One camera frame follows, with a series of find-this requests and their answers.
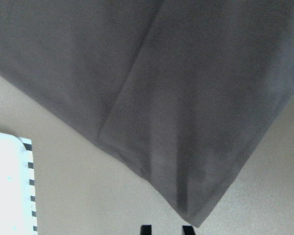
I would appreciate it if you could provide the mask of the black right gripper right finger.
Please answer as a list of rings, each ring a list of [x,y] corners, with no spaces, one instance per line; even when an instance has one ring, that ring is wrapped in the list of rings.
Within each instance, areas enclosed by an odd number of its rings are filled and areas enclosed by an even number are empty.
[[[193,226],[183,225],[182,226],[182,235],[196,235]]]

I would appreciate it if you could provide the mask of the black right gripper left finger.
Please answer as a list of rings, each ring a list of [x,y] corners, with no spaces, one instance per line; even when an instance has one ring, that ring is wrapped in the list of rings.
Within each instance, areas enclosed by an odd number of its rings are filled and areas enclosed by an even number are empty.
[[[152,226],[151,225],[142,225],[140,227],[140,235],[152,235]]]

